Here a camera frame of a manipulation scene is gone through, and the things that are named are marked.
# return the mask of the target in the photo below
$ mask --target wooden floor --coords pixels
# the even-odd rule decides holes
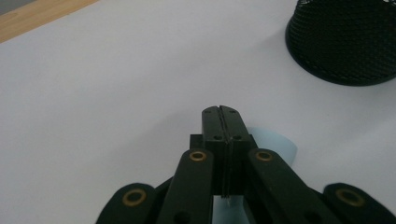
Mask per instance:
[[[35,0],[0,16],[0,43],[98,0]]]

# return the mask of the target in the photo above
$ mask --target black mesh cup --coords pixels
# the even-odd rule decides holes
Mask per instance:
[[[396,77],[396,0],[299,0],[286,43],[300,66],[327,81],[388,81]]]

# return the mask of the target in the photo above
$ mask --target light blue object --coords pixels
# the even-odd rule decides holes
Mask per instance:
[[[291,166],[297,153],[297,146],[285,136],[263,128],[247,128],[253,135],[259,148],[273,150]],[[216,196],[213,204],[213,223],[218,224],[248,224],[248,218],[243,208],[243,196],[233,196],[221,199]]]

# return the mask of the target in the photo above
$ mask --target wooden strip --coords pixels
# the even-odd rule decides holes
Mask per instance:
[[[36,0],[0,16],[0,43],[98,0]]]

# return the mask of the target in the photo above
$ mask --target white tabletop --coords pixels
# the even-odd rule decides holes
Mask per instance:
[[[172,176],[212,105],[287,136],[313,189],[396,213],[396,80],[308,74],[284,41],[295,4],[102,0],[0,44],[0,222],[94,223],[117,189]]]

